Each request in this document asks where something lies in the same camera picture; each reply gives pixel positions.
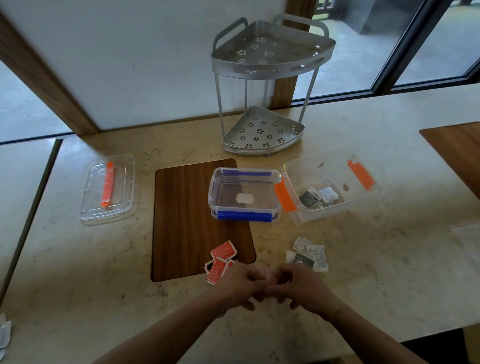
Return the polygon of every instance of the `brown wooden placemat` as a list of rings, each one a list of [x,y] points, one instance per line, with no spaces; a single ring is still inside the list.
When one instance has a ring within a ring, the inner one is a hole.
[[[480,199],[480,122],[424,129],[420,134]]]
[[[205,273],[210,251],[231,240],[240,262],[256,259],[248,221],[217,220],[208,206],[216,168],[236,168],[234,159],[165,168],[155,173],[152,281]]]

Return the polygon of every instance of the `clear plastic box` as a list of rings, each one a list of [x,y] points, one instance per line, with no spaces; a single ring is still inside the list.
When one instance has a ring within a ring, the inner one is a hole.
[[[102,207],[107,163],[113,163],[113,189],[109,206]],[[88,164],[80,220],[95,221],[121,215],[132,207],[135,158],[130,154],[104,157]]]
[[[220,220],[277,221],[282,206],[275,184],[280,182],[277,170],[217,168],[208,192],[212,216]]]
[[[298,225],[344,212],[378,190],[372,175],[348,149],[290,161],[281,172],[277,195]],[[311,187],[317,191],[331,187],[338,194],[338,202],[315,211],[307,209],[299,197]]]

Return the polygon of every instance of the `forearm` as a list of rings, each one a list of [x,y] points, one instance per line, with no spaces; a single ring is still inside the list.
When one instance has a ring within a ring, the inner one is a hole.
[[[220,301],[208,294],[124,342],[95,364],[176,363],[221,311]]]
[[[346,304],[341,306],[332,324],[365,364],[426,364]]]

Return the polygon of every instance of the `hand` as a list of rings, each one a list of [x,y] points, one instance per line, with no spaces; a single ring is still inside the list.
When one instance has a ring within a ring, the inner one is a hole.
[[[224,313],[238,306],[253,311],[255,306],[249,301],[250,297],[263,301],[263,291],[268,284],[265,274],[253,264],[237,262],[213,287],[213,295],[219,299]]]
[[[292,310],[302,306],[329,322],[335,321],[341,306],[344,305],[322,279],[304,264],[280,265],[272,273],[271,284],[265,289],[265,297],[276,297],[278,303],[289,298],[292,300]]]

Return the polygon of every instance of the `person's left hand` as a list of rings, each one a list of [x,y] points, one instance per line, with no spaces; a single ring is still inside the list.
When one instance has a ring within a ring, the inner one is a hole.
[[[237,262],[213,287],[213,295],[219,299],[224,313],[238,306],[253,311],[255,306],[249,301],[250,297],[263,301],[263,291],[268,284],[265,274],[253,264]]]

